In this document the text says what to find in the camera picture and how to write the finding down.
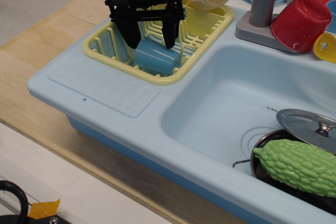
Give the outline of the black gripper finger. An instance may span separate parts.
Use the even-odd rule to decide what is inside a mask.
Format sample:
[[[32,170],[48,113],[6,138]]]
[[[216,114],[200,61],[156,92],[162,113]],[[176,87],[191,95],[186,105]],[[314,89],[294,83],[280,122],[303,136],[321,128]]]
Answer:
[[[141,40],[141,33],[138,22],[135,20],[117,20],[116,23],[126,44],[132,48],[137,48]]]
[[[173,17],[164,17],[162,20],[162,34],[167,49],[175,46],[175,40],[179,36],[180,19]]]

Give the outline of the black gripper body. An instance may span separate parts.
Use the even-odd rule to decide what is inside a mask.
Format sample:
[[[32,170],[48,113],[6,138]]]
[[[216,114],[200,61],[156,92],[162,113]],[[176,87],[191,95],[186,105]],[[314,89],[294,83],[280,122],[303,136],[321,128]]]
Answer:
[[[114,23],[119,19],[154,21],[164,17],[184,20],[186,16],[182,0],[106,0],[105,5]]]

